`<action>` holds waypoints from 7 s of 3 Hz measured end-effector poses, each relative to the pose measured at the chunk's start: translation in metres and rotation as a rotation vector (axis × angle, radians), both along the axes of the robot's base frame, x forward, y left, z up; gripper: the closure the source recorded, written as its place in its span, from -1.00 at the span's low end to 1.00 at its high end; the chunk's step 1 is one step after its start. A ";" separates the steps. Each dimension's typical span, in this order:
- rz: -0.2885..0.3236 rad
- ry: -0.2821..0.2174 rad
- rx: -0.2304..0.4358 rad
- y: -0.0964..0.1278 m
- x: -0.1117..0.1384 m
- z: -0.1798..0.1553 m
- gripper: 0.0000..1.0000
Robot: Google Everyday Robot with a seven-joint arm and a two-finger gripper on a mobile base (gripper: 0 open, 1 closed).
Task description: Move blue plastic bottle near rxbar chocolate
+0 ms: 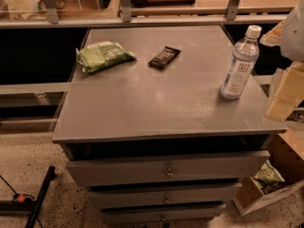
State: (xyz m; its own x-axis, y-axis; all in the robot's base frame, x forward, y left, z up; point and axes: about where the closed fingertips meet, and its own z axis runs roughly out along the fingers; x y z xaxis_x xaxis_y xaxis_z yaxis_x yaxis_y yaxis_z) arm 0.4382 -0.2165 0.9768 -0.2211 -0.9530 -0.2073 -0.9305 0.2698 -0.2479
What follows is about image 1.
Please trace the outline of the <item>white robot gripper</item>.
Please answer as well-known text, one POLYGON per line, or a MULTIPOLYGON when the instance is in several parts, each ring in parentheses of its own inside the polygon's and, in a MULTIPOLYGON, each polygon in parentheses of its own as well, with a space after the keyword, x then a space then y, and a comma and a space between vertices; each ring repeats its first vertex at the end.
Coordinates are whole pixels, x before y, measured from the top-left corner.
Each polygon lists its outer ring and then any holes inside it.
POLYGON ((300 63, 304 62, 304 0, 259 42, 267 47, 280 46, 284 57, 297 61, 285 70, 278 68, 271 81, 266 117, 283 122, 304 101, 304 63, 300 63))

